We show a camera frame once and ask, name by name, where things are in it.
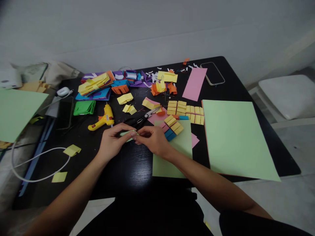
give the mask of light green paper sheet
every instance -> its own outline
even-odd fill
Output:
[[[159,126],[163,121],[155,121],[154,125]],[[193,158],[193,147],[191,143],[191,123],[190,120],[179,120],[184,130],[175,137],[170,144],[179,152],[185,154],[189,158]],[[153,154],[152,176],[186,178],[184,174],[177,169],[172,163]]]
[[[0,140],[13,143],[47,96],[15,89],[0,91]]]
[[[252,102],[203,100],[213,171],[281,181]]]

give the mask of phone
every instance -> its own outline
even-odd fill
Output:
[[[225,79],[213,62],[207,62],[200,65],[201,68],[207,68],[206,79],[211,86],[223,84]]]

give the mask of green folded paper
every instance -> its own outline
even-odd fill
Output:
[[[95,108],[95,100],[76,102],[73,115],[92,115]]]

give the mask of yellow glue gun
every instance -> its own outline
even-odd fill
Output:
[[[95,123],[94,125],[89,125],[88,129],[90,131],[95,131],[101,126],[103,126],[104,124],[107,124],[108,126],[111,126],[111,127],[114,124],[114,116],[113,116],[112,108],[108,104],[106,104],[104,107],[104,116],[99,116],[98,122]]]

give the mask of white device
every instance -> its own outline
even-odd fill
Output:
[[[225,79],[213,62],[207,62],[200,65],[201,68],[207,68],[206,79],[211,86],[223,84]]]
[[[57,91],[57,95],[62,98],[67,96],[69,93],[70,93],[70,89],[68,87],[63,87],[62,89],[59,89]]]

